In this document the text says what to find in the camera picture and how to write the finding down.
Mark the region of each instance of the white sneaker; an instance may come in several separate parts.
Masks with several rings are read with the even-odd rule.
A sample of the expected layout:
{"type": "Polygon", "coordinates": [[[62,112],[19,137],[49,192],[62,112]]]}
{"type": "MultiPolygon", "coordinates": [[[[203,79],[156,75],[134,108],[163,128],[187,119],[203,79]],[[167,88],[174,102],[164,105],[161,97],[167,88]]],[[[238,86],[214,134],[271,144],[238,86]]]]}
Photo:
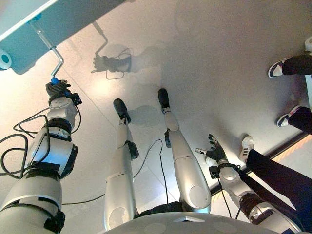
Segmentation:
{"type": "Polygon", "coordinates": [[[246,163],[249,151],[254,149],[254,139],[251,136],[246,136],[242,141],[242,147],[243,147],[242,152],[240,152],[238,158],[239,160],[246,163]]]}

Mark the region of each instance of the white cylinder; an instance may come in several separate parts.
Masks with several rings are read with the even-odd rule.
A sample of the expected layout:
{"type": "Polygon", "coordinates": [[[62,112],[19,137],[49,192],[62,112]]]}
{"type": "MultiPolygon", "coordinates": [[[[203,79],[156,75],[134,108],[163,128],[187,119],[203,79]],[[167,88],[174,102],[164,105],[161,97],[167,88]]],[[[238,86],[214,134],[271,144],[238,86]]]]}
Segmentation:
{"type": "Polygon", "coordinates": [[[0,49],[0,70],[9,69],[11,67],[11,64],[11,56],[4,50],[0,49]]]}

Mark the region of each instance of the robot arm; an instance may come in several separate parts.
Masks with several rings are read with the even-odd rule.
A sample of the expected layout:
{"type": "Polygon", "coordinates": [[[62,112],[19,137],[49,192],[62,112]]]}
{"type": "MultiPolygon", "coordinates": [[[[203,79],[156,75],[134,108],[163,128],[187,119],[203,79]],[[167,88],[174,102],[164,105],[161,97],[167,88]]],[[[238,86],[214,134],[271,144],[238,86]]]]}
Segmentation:
{"type": "Polygon", "coordinates": [[[300,228],[288,217],[278,211],[273,205],[262,200],[238,174],[239,168],[230,164],[217,141],[209,134],[212,151],[195,149],[200,154],[217,161],[218,166],[209,168],[212,178],[220,178],[222,187],[228,192],[235,205],[241,209],[247,219],[255,225],[270,229],[277,233],[298,233],[300,228]]]}
{"type": "Polygon", "coordinates": [[[66,90],[66,81],[55,78],[54,82],[47,84],[51,96],[47,126],[35,136],[27,152],[25,173],[0,208],[3,233],[59,233],[64,225],[60,180],[70,174],[77,156],[71,131],[75,105],[81,100],[66,90]]]}

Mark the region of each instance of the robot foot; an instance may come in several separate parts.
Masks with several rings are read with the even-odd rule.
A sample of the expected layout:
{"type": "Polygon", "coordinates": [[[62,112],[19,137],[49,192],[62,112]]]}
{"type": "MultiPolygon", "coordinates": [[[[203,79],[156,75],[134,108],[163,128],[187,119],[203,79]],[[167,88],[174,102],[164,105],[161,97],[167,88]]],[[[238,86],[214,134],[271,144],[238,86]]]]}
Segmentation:
{"type": "Polygon", "coordinates": [[[161,111],[165,114],[164,108],[169,108],[169,98],[166,89],[159,89],[158,90],[158,100],[161,106],[161,111]]]}
{"type": "Polygon", "coordinates": [[[115,108],[117,114],[119,115],[119,118],[123,119],[126,117],[128,120],[128,123],[130,123],[131,119],[130,119],[130,116],[128,114],[127,107],[126,107],[125,103],[120,98],[117,98],[114,100],[113,104],[114,104],[114,108],[115,108]]]}

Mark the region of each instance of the black pants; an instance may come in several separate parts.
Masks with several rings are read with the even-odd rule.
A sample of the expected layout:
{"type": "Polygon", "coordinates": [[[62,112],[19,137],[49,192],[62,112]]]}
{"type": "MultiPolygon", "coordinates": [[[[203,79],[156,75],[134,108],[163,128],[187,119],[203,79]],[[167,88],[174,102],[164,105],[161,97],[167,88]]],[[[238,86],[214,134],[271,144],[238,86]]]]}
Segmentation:
{"type": "Polygon", "coordinates": [[[299,55],[287,59],[282,66],[282,72],[284,75],[311,75],[312,56],[299,55]]]}
{"type": "Polygon", "coordinates": [[[272,189],[287,197],[296,210],[245,173],[239,172],[240,178],[263,200],[274,205],[281,213],[298,224],[299,222],[294,218],[296,216],[306,231],[312,232],[312,179],[274,162],[255,150],[249,152],[247,167],[272,189]]]}
{"type": "Polygon", "coordinates": [[[309,108],[301,106],[290,116],[288,123],[312,135],[312,113],[309,108]]]}

